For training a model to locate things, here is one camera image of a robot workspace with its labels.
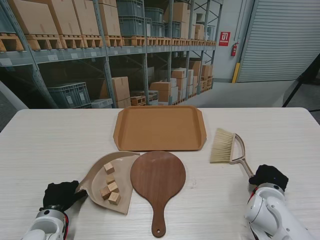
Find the brush bristles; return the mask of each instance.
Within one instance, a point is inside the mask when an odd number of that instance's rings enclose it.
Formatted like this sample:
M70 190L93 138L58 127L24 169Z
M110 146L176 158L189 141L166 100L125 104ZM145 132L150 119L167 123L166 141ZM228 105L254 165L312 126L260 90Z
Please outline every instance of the brush bristles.
M218 128L213 140L210 163L229 163L232 157L235 134Z

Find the wooden cube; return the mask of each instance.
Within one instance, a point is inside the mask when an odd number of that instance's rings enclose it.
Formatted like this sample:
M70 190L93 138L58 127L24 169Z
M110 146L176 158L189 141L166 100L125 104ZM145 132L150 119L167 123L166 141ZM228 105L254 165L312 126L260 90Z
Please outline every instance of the wooden cube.
M110 183L108 185L108 188L109 188L110 192L114 192L114 193L118 193L119 192L119 188L118 188L116 182Z
M106 184L108 185L116 181L113 174L107 175L105 180L106 180Z
M111 195L111 191L109 190L109 188L107 186L100 189L100 193L101 193L103 200L107 200Z
M112 166L111 162L108 162L107 164L105 164L104 165L104 169L105 169L107 174L112 174L115 171L115 169Z
M120 202L121 196L117 192L112 192L110 197L109 197L109 203L113 205L118 205Z

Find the hand brush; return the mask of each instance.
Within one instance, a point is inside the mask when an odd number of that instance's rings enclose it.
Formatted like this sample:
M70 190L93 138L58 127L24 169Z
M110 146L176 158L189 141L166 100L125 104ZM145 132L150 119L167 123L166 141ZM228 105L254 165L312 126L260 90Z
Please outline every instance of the hand brush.
M242 149L242 156L236 159L232 159L235 140L237 140L240 143ZM215 133L210 163L242 164L248 176L254 176L246 161L246 149L244 141L238 134L225 131L221 128L218 128Z

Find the shelf upright post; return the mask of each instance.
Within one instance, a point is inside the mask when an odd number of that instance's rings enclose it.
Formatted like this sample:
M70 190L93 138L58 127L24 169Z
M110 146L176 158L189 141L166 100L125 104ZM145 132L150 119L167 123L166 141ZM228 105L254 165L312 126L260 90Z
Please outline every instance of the shelf upright post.
M208 28L208 17L210 12L210 3L211 3L211 0L207 0L205 18L204 18L204 41L207 40L207 28ZM201 51L201 63L200 63L200 70L199 70L199 76L198 76L198 87L196 90L197 95L201 93L200 81L201 81L202 66L203 66L203 60L204 60L204 52L205 52L204 49L205 47L203 47L203 50Z
M195 8L195 0L191 0L190 6L190 19L189 19L189 32L188 32L188 39L191 39L191 32L192 32L192 21L194 16L194 8ZM189 88L188 88L188 78L189 78L189 61L190 61L190 46L189 50L186 51L186 60L185 60L185 69L186 69L186 90L185 90L185 100L189 98Z
M55 103L55 101L52 99L52 97L46 87L46 84L41 76L39 66L35 60L35 56L33 55L33 51L30 48L30 46L27 42L27 39L26 39L24 33L22 32L21 27L20 27L14 13L12 12L7 0L0 0L0 4L1 4L1 7L3 8L4 13L6 14L7 18L9 19L11 25L13 26L15 33L19 37L19 39L23 45L24 50L27 52L28 58L32 59L31 71L32 71L32 80L33 80L35 86L37 87L37 89L39 90L41 95L44 97L44 99L47 100L47 102L50 104L50 106L53 109L57 109L58 106Z
M172 20L173 20L173 12L174 12L174 0L169 0L169 23L168 23L168 38L171 39L171 45L169 46L168 59L167 59L167 81L170 82L171 78L171 58L172 58Z
M215 41L216 45L217 45L217 40L218 40L218 36L219 36L219 26L220 26L221 12L222 12L222 4L220 3L218 22L216 24L215 36L214 36L214 41ZM215 52L216 52L216 48L214 48L214 50L212 51L211 65L214 64ZM214 86L214 81L212 80L211 89L212 89L213 86Z
M102 47L103 47L103 50L105 53L105 62L103 64L103 71L104 71L104 75L105 75L107 90L109 93L109 97L112 99L112 108L115 109L115 108L117 108L116 98L115 98L114 88L113 88L113 84L112 84L111 70L110 70L110 65L109 65L109 56L108 56L108 51L107 51L107 44L106 44L104 29L102 27L102 22L101 22L98 0L93 0L93 6L94 6L96 22L98 24L99 34L100 34L100 36L102 38L102 42L103 42Z
M144 32L144 54L142 55L142 70L143 70L143 86L145 95L145 104L149 105L149 81L148 81L148 53L147 53L147 21L145 16L145 1L142 1L142 17L143 17L143 32Z

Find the paddle handle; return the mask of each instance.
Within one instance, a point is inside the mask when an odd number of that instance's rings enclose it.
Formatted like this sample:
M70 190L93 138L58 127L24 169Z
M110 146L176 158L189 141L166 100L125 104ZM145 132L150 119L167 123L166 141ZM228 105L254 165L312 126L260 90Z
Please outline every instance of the paddle handle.
M158 206L153 209L151 231L153 236L157 238L166 234L165 206Z

